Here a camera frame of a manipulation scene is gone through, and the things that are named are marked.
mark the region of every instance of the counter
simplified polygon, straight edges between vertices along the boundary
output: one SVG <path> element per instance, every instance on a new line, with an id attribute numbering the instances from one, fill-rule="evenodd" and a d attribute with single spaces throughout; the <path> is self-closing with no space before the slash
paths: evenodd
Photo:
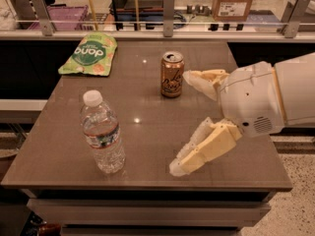
<path id="1" fill-rule="evenodd" d="M 118 41 L 108 78 L 63 76 L 35 122 L 2 185 L 22 189 L 31 210 L 64 231 L 85 226 L 235 228 L 257 223 L 290 180 L 268 136 L 243 138 L 236 148 L 189 176 L 168 164 L 216 102 L 186 83 L 177 98 L 159 92 L 162 54 L 177 50 L 185 70 L 236 68 L 226 43 Z M 98 89 L 117 112 L 126 165 L 104 176 L 80 126 L 82 95 Z"/>

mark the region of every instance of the aluminum can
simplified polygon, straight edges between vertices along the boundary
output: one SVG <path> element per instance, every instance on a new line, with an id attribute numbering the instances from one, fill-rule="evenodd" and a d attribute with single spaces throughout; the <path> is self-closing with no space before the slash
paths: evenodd
<path id="1" fill-rule="evenodd" d="M 183 84 L 184 59 L 177 51 L 167 51 L 160 62 L 160 93 L 166 97 L 180 95 Z"/>

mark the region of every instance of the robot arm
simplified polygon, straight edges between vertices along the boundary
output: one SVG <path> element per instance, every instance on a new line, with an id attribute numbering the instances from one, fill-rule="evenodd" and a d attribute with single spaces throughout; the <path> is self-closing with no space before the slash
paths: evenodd
<path id="1" fill-rule="evenodd" d="M 315 53 L 277 63 L 236 69 L 189 71 L 183 77 L 196 90 L 217 100 L 224 119 L 207 118 L 170 163 L 183 176 L 230 151 L 242 135 L 256 137 L 283 127 L 315 123 Z"/>

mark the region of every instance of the water bottle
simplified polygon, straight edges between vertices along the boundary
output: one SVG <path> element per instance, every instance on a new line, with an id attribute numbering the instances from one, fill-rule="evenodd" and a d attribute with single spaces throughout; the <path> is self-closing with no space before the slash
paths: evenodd
<path id="1" fill-rule="evenodd" d="M 83 100 L 81 122 L 96 164 L 106 174 L 115 173 L 125 163 L 117 116 L 98 90 L 87 91 Z"/>

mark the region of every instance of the green snack bag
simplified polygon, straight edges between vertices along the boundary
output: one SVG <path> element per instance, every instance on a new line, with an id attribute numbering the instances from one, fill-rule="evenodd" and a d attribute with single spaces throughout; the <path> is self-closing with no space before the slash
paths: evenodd
<path id="1" fill-rule="evenodd" d="M 90 33 L 81 40 L 75 52 L 58 72 L 60 75 L 108 76 L 116 47 L 115 38 L 101 32 Z"/>

